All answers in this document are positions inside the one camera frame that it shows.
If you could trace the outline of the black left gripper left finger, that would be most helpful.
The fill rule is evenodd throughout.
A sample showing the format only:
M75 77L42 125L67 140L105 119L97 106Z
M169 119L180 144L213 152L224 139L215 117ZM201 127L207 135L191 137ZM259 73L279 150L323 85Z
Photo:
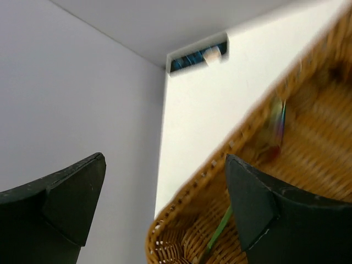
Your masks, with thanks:
M1 192L1 263L76 263L105 173L105 157L98 152Z

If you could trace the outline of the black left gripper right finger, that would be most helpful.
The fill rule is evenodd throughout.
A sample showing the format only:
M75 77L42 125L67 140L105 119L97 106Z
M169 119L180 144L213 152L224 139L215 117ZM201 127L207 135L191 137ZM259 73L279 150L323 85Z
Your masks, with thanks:
M296 188L235 155L225 177L249 263L351 263L351 203Z

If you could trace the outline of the green handled rainbow fork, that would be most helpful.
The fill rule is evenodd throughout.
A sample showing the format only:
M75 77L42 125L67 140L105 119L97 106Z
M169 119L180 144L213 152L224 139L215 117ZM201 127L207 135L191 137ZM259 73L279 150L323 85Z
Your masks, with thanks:
M282 101L279 97L275 98L271 103L270 115L265 122L264 128L258 133L255 141L255 146L258 149L258 153L255 156L256 164L272 161L279 156L283 141L285 114L286 102ZM233 209L230 205L212 238L208 242L205 253L211 252L213 246L230 220L232 213Z

